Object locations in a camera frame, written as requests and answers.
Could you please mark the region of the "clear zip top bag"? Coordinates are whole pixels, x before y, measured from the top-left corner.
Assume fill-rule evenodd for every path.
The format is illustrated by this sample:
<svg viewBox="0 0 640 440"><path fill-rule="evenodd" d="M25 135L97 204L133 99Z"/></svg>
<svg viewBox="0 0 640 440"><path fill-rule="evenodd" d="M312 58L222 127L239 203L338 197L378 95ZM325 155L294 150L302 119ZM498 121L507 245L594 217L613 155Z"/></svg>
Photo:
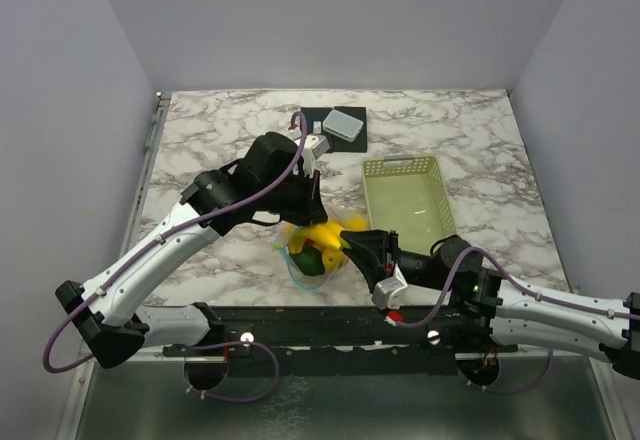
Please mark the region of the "clear zip top bag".
<svg viewBox="0 0 640 440"><path fill-rule="evenodd" d="M313 227L283 222L273 242L291 280L306 291L320 289L349 263L343 247L337 247L339 233L369 228L367 217L358 211L327 206L326 212L328 221Z"/></svg>

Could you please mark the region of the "green lime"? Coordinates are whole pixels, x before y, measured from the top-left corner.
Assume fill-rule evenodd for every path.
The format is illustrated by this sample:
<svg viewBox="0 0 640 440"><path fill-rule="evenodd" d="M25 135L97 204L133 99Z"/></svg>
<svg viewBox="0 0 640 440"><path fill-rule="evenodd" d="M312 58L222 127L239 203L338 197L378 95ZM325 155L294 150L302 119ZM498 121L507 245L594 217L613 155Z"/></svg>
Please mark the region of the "green lime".
<svg viewBox="0 0 640 440"><path fill-rule="evenodd" d="M321 276L325 273L322 254L313 247L305 247L300 253L292 254L291 259L305 276Z"/></svg>

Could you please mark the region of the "pale green plastic basket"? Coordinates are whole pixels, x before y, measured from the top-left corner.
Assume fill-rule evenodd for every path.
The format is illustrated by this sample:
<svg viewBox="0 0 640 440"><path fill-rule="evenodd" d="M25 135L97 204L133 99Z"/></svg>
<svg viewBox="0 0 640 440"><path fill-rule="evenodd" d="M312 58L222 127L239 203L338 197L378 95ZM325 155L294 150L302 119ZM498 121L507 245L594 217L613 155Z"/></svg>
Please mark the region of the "pale green plastic basket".
<svg viewBox="0 0 640 440"><path fill-rule="evenodd" d="M395 231L401 249L428 254L436 242L457 233L436 156L370 157L361 170L370 227Z"/></svg>

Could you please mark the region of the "yellow banana bunch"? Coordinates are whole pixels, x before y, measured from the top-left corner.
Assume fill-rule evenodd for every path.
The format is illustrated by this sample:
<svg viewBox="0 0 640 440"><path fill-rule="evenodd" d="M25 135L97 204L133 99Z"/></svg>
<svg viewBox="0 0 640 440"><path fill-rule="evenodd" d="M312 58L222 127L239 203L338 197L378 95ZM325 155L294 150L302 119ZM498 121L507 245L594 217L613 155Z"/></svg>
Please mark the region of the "yellow banana bunch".
<svg viewBox="0 0 640 440"><path fill-rule="evenodd" d="M348 261L343 253L346 242L341 238L341 233L344 230L364 231L368 227L365 217L355 216L344 221L328 220L310 227L294 229L287 243L289 255L299 255L305 246L312 247L320 253L325 271L332 272Z"/></svg>

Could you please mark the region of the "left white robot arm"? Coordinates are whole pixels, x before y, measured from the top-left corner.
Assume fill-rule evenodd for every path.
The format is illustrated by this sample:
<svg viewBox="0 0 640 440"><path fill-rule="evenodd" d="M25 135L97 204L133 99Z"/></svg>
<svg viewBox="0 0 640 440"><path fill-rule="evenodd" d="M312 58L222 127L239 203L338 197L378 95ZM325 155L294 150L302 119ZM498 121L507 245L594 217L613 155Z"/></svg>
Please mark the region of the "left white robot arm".
<svg viewBox="0 0 640 440"><path fill-rule="evenodd" d="M259 136L244 157L199 173L156 228L111 267L82 283L63 282L55 296L93 358L108 369L143 347L214 352L222 326L209 307L146 307L145 299L193 255L258 212L297 226L326 221L315 162L328 149L320 135Z"/></svg>

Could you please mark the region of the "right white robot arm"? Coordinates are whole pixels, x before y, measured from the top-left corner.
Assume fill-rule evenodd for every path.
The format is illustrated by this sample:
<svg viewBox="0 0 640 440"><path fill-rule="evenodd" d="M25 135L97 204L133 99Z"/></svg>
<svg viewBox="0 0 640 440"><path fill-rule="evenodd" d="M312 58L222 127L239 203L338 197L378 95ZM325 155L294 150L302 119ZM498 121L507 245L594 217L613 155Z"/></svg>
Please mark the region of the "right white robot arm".
<svg viewBox="0 0 640 440"><path fill-rule="evenodd" d="M348 231L344 254L394 327L422 329L441 350L462 353L530 345L581 354L639 377L639 295L606 299L559 292L510 275L458 235L419 254L394 231Z"/></svg>

